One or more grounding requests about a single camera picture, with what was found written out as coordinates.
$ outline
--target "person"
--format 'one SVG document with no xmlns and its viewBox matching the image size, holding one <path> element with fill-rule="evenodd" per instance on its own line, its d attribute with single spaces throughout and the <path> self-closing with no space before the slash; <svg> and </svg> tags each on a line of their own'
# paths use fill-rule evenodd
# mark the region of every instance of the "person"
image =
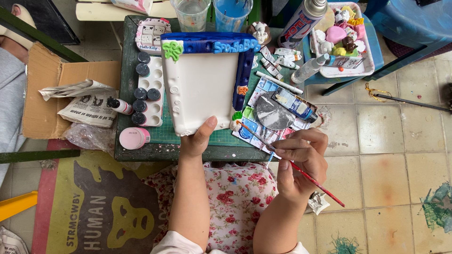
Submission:
<svg viewBox="0 0 452 254">
<path fill-rule="evenodd" d="M 28 11 L 14 4 L 12 14 L 35 27 Z M 25 65 L 33 42 L 0 26 L 0 152 L 15 152 L 25 141 L 21 135 L 24 93 L 27 83 Z M 0 164 L 0 186 L 9 164 Z"/>
<path fill-rule="evenodd" d="M 212 116 L 194 135 L 181 137 L 170 198 L 165 197 L 172 190 L 165 183 L 169 178 L 165 172 L 149 179 L 159 194 L 160 208 L 166 204 L 169 215 L 168 230 L 151 254 L 307 254 L 297 241 L 297 230 L 317 187 L 293 171 L 289 161 L 322 184 L 328 167 L 323 157 L 328 137 L 310 128 L 273 142 L 281 157 L 276 184 L 271 170 L 256 163 L 203 166 L 202 154 L 216 125 L 217 118 Z"/>
</svg>

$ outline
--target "plastic cup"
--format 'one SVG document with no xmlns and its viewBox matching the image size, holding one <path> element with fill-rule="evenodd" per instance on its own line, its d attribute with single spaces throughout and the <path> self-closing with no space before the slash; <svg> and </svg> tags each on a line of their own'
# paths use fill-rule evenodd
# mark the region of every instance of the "plastic cup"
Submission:
<svg viewBox="0 0 452 254">
<path fill-rule="evenodd" d="M 215 7 L 215 30 L 217 32 L 240 32 L 246 16 L 253 8 L 253 0 L 213 0 Z"/>
<path fill-rule="evenodd" d="M 211 0 L 170 0 L 182 32 L 204 32 Z"/>
</svg>

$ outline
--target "blue painted frame border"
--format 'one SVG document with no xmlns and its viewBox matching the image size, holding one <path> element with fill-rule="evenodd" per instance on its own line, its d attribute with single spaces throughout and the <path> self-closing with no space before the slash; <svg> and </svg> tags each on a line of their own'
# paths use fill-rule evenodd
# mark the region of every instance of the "blue painted frame border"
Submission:
<svg viewBox="0 0 452 254">
<path fill-rule="evenodd" d="M 258 52 L 261 48 L 251 34 L 224 32 L 164 33 L 160 36 L 160 39 L 162 41 L 183 41 L 184 50 L 182 54 L 238 52 L 239 58 L 235 75 L 234 94 L 232 95 L 232 107 L 236 111 L 242 111 L 245 104 L 245 95 L 238 94 L 237 88 L 239 86 L 248 86 L 254 52 Z"/>
</svg>

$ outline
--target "red fox spray can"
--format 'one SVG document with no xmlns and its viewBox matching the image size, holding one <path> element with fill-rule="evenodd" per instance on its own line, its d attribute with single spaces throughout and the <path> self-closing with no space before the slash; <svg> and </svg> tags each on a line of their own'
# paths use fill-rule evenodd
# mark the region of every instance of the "red fox spray can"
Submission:
<svg viewBox="0 0 452 254">
<path fill-rule="evenodd" d="M 295 49 L 326 14 L 326 0 L 303 0 L 278 37 L 280 47 Z"/>
</svg>

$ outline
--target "green wooden table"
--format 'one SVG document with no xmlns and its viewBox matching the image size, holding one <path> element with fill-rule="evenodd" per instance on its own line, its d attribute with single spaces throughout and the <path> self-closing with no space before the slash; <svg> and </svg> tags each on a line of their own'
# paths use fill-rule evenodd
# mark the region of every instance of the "green wooden table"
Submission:
<svg viewBox="0 0 452 254">
<path fill-rule="evenodd" d="M 135 33 L 138 22 L 145 19 L 144 16 L 130 15 L 124 20 L 124 45 L 122 50 L 121 66 L 121 85 L 119 88 L 119 98 L 132 103 L 135 100 L 133 91 L 137 88 L 138 74 L 135 66 L 138 64 L 137 55 L 140 52 L 135 43 Z M 169 19 L 171 31 L 180 32 L 180 26 L 177 19 Z M 208 22 L 206 24 L 207 32 L 215 31 L 215 24 Z M 276 38 L 281 33 L 280 28 L 271 28 L 273 35 L 272 42 L 269 45 L 276 45 Z M 290 71 L 285 76 L 289 80 Z M 117 133 L 115 142 L 115 159 L 118 161 L 163 161 L 177 160 L 179 158 L 179 145 L 177 144 L 145 144 L 137 150 L 126 150 L 119 144 L 119 134 L 128 127 L 136 127 L 132 123 L 131 117 L 118 114 Z M 240 146 L 208 146 L 202 155 L 203 160 L 208 161 L 267 161 L 269 154 L 259 151 L 255 147 Z"/>
</svg>

